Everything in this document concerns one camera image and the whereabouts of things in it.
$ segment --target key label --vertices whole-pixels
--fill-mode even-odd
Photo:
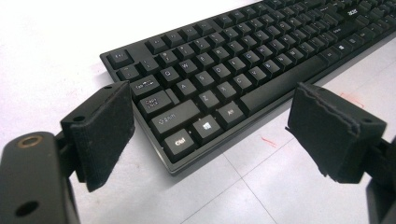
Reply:
[[[185,142],[186,142],[186,139],[184,139],[184,137],[182,137],[181,139],[179,139],[175,142],[175,145],[179,147],[180,145],[182,145]]]
[[[209,122],[205,123],[202,127],[203,127],[205,130],[209,130],[209,129],[212,128],[212,126],[210,126]]]

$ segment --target black keyboard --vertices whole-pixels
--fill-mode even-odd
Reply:
[[[100,57],[175,175],[395,28],[396,0],[261,1]]]

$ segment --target ctrl key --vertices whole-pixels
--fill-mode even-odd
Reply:
[[[163,150],[172,163],[180,161],[197,148],[185,129],[170,135],[163,140]]]

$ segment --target black plastic part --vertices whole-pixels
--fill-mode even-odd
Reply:
[[[369,147],[381,141],[386,123],[336,94],[299,83],[288,130],[324,175],[340,183],[359,183]]]
[[[79,223],[56,144],[51,133],[29,133],[6,145],[0,166],[1,223]]]
[[[127,81],[108,85],[62,121],[68,144],[76,148],[89,191],[103,186],[134,134],[131,89]]]

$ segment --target table surface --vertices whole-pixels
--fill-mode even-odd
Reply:
[[[112,83],[99,54],[242,7],[228,1],[0,2],[0,152],[60,120]],[[396,35],[319,86],[388,123],[396,135]],[[89,193],[70,177],[82,223],[368,223],[365,188],[324,177],[285,130],[290,101],[247,132],[170,176],[139,124],[107,183]]]

